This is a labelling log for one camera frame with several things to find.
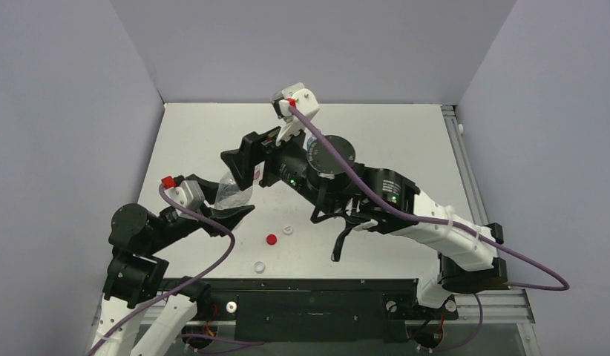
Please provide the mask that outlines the clear unlabelled bottle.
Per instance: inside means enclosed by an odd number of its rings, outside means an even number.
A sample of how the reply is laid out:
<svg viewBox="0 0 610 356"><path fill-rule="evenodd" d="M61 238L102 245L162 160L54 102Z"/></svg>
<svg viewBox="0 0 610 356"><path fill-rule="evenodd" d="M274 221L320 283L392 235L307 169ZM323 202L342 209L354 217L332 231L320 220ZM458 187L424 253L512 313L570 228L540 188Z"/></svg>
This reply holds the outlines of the clear unlabelled bottle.
<svg viewBox="0 0 610 356"><path fill-rule="evenodd" d="M244 191L240 190L231 173L227 172L219 181L216 202L212 208L223 210L243 205L253 205L251 204L253 192L253 186Z"/></svg>

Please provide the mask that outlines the red bottle cap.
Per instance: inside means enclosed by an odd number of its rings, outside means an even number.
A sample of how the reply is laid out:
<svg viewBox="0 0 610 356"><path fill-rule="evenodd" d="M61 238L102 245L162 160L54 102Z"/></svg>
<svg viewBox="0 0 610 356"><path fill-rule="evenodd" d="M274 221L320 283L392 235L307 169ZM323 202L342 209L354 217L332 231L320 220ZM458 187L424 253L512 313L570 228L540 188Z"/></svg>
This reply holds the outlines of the red bottle cap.
<svg viewBox="0 0 610 356"><path fill-rule="evenodd" d="M268 245L275 245L278 242L278 237L275 234L269 234L266 237L266 243Z"/></svg>

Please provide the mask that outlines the blue white bottle cap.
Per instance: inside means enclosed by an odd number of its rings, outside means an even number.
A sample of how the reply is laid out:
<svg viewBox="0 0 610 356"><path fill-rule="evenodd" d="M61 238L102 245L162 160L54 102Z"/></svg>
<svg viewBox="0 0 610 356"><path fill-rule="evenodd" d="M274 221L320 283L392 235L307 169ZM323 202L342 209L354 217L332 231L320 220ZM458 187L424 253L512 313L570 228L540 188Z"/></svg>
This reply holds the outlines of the blue white bottle cap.
<svg viewBox="0 0 610 356"><path fill-rule="evenodd" d="M255 271L255 273L257 273L257 274L262 274L262 273L264 273L264 271L265 271L265 267L266 267L266 266L265 266L265 264L264 264L263 262L261 262L261 261L257 261L257 262L255 262L255 264L254 264L254 271Z"/></svg>

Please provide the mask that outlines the red label clear bottle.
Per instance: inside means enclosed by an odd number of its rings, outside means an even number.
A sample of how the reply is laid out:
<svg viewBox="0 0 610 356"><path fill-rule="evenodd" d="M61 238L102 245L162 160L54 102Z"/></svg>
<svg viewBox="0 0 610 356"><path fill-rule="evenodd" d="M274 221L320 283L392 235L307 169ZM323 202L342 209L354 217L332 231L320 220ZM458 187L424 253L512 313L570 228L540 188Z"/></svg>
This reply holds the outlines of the red label clear bottle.
<svg viewBox="0 0 610 356"><path fill-rule="evenodd" d="M263 174L263 169L261 166L257 166L254 170L254 174L253 174L253 180L255 182L259 181L262 177Z"/></svg>

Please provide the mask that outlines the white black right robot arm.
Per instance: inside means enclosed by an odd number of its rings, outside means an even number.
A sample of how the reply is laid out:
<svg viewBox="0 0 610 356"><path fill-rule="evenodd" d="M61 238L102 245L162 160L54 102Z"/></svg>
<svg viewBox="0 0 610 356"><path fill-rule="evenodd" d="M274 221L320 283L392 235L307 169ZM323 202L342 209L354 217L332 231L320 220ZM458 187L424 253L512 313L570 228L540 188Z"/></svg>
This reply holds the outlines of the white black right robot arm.
<svg viewBox="0 0 610 356"><path fill-rule="evenodd" d="M440 205L402 174L355 161L355 149L341 136L327 135L309 145L304 134L285 143L279 130L245 135L240 146L220 155L240 189L284 182L314 209L312 223L341 218L344 230L332 250L339 261L351 231L409 238L437 252L438 268L417 280L409 296L410 310L426 317L454 293L475 294L503 289L508 281L505 261L497 248L503 242L496 223L473 225L450 206Z"/></svg>

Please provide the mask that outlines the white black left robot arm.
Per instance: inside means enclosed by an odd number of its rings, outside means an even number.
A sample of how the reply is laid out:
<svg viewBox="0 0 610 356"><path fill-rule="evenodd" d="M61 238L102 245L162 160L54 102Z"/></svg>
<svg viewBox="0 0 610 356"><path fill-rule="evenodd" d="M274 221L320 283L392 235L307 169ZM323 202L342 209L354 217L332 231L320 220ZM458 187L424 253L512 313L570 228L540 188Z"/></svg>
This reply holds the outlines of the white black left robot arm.
<svg viewBox="0 0 610 356"><path fill-rule="evenodd" d="M194 174L167 176L158 191L169 206L160 213L138 203L116 210L108 238L112 259L88 355L164 355L187 322L218 315L211 286L202 279L233 251L234 229L255 208L214 209L218 188ZM229 237L228 248L207 269L175 280L165 290L169 263L156 254L199 230Z"/></svg>

